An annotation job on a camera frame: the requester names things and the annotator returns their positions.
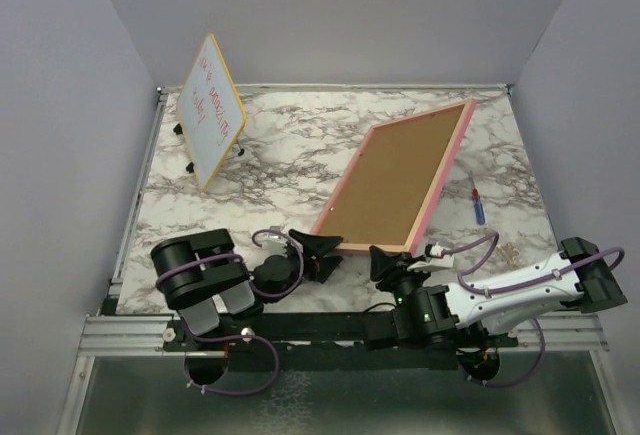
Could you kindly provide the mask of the pink picture frame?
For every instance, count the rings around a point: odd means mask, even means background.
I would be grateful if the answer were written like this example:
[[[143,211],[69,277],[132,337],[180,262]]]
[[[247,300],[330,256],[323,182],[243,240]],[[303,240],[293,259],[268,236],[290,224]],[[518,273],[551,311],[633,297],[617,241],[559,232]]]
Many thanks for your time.
[[[416,252],[475,109],[467,99],[372,126],[311,233],[341,236],[343,252]]]

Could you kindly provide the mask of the blue red screwdriver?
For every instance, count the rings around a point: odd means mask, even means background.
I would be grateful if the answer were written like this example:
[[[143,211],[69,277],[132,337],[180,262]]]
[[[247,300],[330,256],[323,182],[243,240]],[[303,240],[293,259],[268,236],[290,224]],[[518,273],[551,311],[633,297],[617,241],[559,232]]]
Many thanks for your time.
[[[469,179],[471,182],[471,189],[472,189],[472,201],[473,201],[473,207],[474,207],[474,212],[475,212],[475,217],[476,217],[476,221],[477,224],[480,226],[483,226],[486,224],[486,217],[485,217],[485,213],[484,213],[484,207],[483,207],[483,203],[482,203],[482,199],[481,196],[479,194],[479,191],[477,189],[477,186],[475,184],[475,180],[473,178],[472,175],[469,175]]]

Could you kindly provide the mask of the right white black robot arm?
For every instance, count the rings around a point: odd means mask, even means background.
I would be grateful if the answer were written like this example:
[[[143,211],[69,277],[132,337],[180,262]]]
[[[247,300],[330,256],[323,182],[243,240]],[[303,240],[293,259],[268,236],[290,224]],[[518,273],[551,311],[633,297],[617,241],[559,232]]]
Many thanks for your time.
[[[562,241],[557,252],[525,268],[470,283],[470,270],[453,282],[427,286],[438,270],[453,266],[455,249],[431,245],[421,256],[369,249],[370,279],[393,295],[394,309],[364,322],[369,350],[426,349],[453,354],[457,349],[488,348],[493,338],[522,322],[567,308],[595,313],[626,304],[613,271],[625,252],[599,250],[582,238]]]

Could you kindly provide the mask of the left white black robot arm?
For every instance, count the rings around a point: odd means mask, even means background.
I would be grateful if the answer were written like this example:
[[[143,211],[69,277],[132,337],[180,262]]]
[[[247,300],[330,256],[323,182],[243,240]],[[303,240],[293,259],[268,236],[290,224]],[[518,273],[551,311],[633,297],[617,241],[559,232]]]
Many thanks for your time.
[[[220,340],[221,316],[246,318],[293,293],[303,281],[324,283],[343,260],[337,253],[341,236],[321,236],[276,227],[252,234],[252,243],[269,255],[254,268],[235,252],[226,229],[168,239],[150,252],[156,289],[169,309],[186,323],[186,337],[206,350]]]

